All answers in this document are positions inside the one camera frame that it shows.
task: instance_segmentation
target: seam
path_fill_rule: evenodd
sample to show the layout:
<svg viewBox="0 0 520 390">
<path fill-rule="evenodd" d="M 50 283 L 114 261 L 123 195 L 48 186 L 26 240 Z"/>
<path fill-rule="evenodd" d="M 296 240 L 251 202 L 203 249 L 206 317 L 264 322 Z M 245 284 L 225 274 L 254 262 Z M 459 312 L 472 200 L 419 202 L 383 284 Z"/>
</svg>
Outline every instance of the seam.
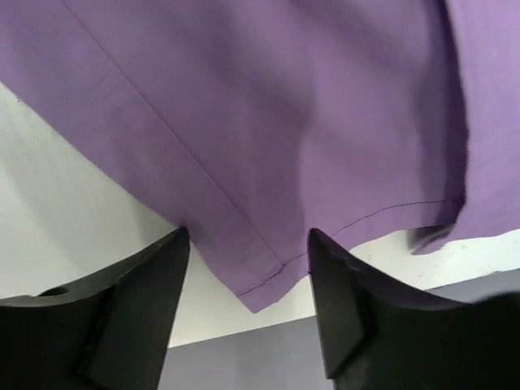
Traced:
<svg viewBox="0 0 520 390">
<path fill-rule="evenodd" d="M 151 102 L 139 91 L 139 89 L 133 84 L 130 78 L 124 73 L 123 69 L 119 66 L 119 64 L 112 58 L 112 56 L 106 51 L 101 42 L 96 39 L 96 37 L 92 34 L 92 32 L 87 28 L 83 20 L 78 17 L 78 15 L 68 6 L 65 0 L 59 0 L 63 6 L 67 9 L 67 11 L 76 19 L 78 24 L 85 30 L 85 32 L 90 36 L 90 38 L 94 41 L 94 43 L 100 48 L 103 54 L 110 60 L 112 65 L 117 69 L 117 71 L 124 77 L 127 83 L 132 87 L 132 89 L 137 93 L 137 95 L 142 99 L 142 101 L 151 109 L 153 114 L 164 124 L 164 126 L 170 131 L 170 134 L 175 137 L 175 139 L 179 142 L 179 144 L 188 152 L 188 154 L 193 158 L 195 163 L 208 175 L 213 184 L 220 190 L 220 192 L 225 196 L 228 202 L 235 208 L 237 213 L 242 217 L 242 219 L 249 225 L 249 227 L 253 230 L 253 232 L 258 236 L 260 241 L 266 246 L 267 249 L 274 256 L 275 260 L 282 264 L 281 260 L 276 256 L 275 251 L 267 244 L 267 241 L 263 238 L 263 236 L 259 233 L 257 228 L 251 223 L 251 221 L 245 217 L 245 214 L 242 210 L 236 205 L 236 203 L 229 197 L 229 195 L 223 190 L 219 183 L 215 180 L 215 178 L 206 170 L 206 168 L 201 164 L 201 162 L 195 157 L 190 148 L 180 139 L 180 137 L 176 134 L 175 130 L 170 126 L 170 124 L 158 113 L 155 107 L 151 104 Z"/>
<path fill-rule="evenodd" d="M 337 232 L 333 233 L 331 235 L 331 237 L 334 237 L 336 234 L 342 232 L 343 230 L 345 230 L 346 228 L 350 228 L 351 226 L 355 225 L 356 223 L 358 222 L 361 222 L 362 220 L 364 219 L 368 219 L 370 217 L 373 217 L 374 215 L 377 215 L 383 211 L 386 211 L 386 210 L 391 210 L 391 209 L 395 209 L 397 207 L 402 207 L 402 206 L 415 206 L 415 205 L 428 205 L 428 204 L 434 204 L 434 203 L 444 203 L 444 202 L 463 202 L 464 201 L 464 197 L 456 197 L 454 199 L 445 199 L 443 201 L 416 201 L 416 202 L 413 202 L 413 203 L 403 203 L 402 205 L 394 205 L 394 206 L 389 206 L 389 207 L 385 207 L 384 209 L 381 209 L 379 211 L 376 211 L 375 213 L 372 213 L 372 214 L 369 214 L 369 215 L 365 215 L 364 217 L 360 218 L 360 219 L 357 219 L 355 220 L 354 222 L 352 223 L 349 223 L 348 225 L 345 225 L 343 226 L 341 229 L 339 229 Z M 298 256 L 296 256 L 295 258 L 291 258 L 290 260 L 288 260 L 287 262 L 285 263 L 282 263 L 282 266 L 279 268 L 279 270 L 277 272 L 275 272 L 273 275 L 271 275 L 270 277 L 266 278 L 261 284 L 255 286 L 255 287 L 252 287 L 250 288 L 249 290 L 247 290 L 246 292 L 241 292 L 240 294 L 236 295 L 237 297 L 242 297 L 246 294 L 249 294 L 251 293 L 253 290 L 256 290 L 257 288 L 261 288 L 263 285 L 265 285 L 269 280 L 275 278 L 277 275 L 279 275 L 280 273 L 282 273 L 282 271 L 284 270 L 284 268 L 286 266 L 288 266 L 291 262 L 293 262 L 294 260 L 297 260 L 298 258 L 301 258 L 303 256 L 305 256 L 307 254 L 308 251 L 305 251 L 303 254 L 300 254 Z"/>
</svg>

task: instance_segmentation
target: purple fabric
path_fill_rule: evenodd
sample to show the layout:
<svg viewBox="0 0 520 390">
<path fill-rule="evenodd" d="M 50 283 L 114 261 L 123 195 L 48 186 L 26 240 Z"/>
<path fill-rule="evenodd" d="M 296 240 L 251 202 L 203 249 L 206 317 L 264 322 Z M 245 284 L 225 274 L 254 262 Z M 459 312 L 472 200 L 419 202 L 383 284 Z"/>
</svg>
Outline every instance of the purple fabric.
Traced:
<svg viewBox="0 0 520 390">
<path fill-rule="evenodd" d="M 514 172 L 483 168 L 512 145 L 520 122 L 502 115 L 518 117 L 518 88 L 489 85 L 502 53 L 469 37 L 505 43 L 488 32 L 517 30 L 513 1 L 450 2 L 470 161 L 449 239 L 520 225 L 512 201 L 481 210 L 498 189 L 520 195 Z M 504 50 L 516 87 L 518 49 Z M 187 226 L 254 312 L 306 275 L 309 228 L 351 248 L 455 222 L 468 142 L 458 68 L 444 5 L 431 0 L 0 0 L 0 81 Z M 496 188 L 482 188 L 490 178 Z"/>
</svg>

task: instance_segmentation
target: hole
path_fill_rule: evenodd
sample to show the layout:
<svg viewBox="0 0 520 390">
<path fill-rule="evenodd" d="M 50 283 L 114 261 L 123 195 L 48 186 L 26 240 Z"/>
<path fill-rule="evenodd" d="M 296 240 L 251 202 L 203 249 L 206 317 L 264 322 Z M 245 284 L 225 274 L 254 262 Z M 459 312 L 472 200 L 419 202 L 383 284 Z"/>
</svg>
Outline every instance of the hole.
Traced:
<svg viewBox="0 0 520 390">
<path fill-rule="evenodd" d="M 65 287 L 55 287 L 51 288 L 50 290 L 47 290 L 45 292 L 42 292 L 40 294 L 40 297 L 57 297 L 58 295 L 63 295 L 68 293 L 68 289 Z"/>
</svg>

